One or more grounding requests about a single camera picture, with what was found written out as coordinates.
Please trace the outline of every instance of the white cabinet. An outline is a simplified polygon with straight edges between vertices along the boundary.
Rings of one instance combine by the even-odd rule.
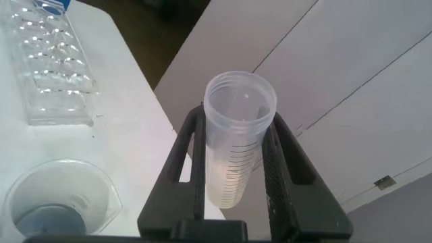
[[[155,89],[177,131],[217,74],[253,72],[317,0],[212,0]]]
[[[256,69],[346,211],[427,171],[373,183],[432,157],[431,31],[430,0],[322,0]]]

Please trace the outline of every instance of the blue liquid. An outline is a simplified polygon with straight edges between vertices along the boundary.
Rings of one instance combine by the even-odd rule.
[[[16,222],[21,234],[84,235],[86,225],[81,215],[65,205],[43,205],[23,214]]]
[[[42,7],[43,9],[47,10],[48,12],[54,15],[61,15],[63,8],[58,6],[59,4],[58,3],[56,4],[56,2],[62,3],[64,7],[64,11],[66,11],[68,10],[70,1],[71,0],[49,0],[48,2],[42,2],[41,0],[33,0],[33,4],[37,7]]]

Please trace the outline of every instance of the water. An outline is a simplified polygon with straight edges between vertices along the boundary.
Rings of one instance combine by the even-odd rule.
[[[16,222],[21,234],[84,235],[86,226],[81,215],[65,205],[43,205],[23,214]]]

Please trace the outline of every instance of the white wall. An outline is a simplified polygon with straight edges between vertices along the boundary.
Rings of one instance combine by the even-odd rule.
[[[432,242],[432,174],[348,214],[351,242]]]
[[[252,72],[315,1],[212,0],[155,89],[174,129],[212,77]]]

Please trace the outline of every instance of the dark floor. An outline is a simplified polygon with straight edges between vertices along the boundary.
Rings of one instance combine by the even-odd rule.
[[[166,11],[166,7],[151,7],[145,0],[79,1],[106,11],[113,18],[152,89],[207,6],[205,0],[161,0],[174,3]]]

